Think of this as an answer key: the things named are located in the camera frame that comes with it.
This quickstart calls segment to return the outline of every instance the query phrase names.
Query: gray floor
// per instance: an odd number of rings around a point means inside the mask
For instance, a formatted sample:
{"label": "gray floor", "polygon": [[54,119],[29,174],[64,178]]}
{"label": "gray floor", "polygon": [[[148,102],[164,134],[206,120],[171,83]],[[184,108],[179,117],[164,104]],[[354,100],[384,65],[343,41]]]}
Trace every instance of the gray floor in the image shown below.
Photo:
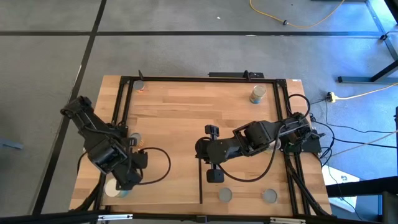
{"label": "gray floor", "polygon": [[[385,29],[395,22],[383,1],[372,0]],[[259,9],[295,24],[322,18],[337,2],[254,0]],[[0,0],[0,30],[91,30],[100,1]],[[248,1],[108,1],[100,30],[292,30],[253,12]],[[364,3],[344,3],[312,31],[377,31]],[[87,44],[87,37],[0,37],[0,136],[25,148],[0,149],[0,217],[29,213],[40,177]],[[80,94],[95,103],[103,75],[206,76],[208,72],[261,71],[268,78],[302,79],[311,101],[328,91],[350,96],[380,85],[338,84],[337,76],[374,75],[393,61],[377,39],[326,37],[97,37]],[[397,88],[328,105],[328,121],[358,129],[393,131]],[[325,121],[325,104],[312,113]],[[330,133],[315,125],[327,135]],[[336,137],[370,141],[380,134],[334,128]],[[66,211],[83,140],[71,125],[46,201],[45,212]],[[381,144],[394,145],[395,138]],[[337,142],[334,151],[350,144]],[[393,149],[363,147],[330,165],[363,179],[397,174]],[[358,205],[361,216],[372,216]]]}

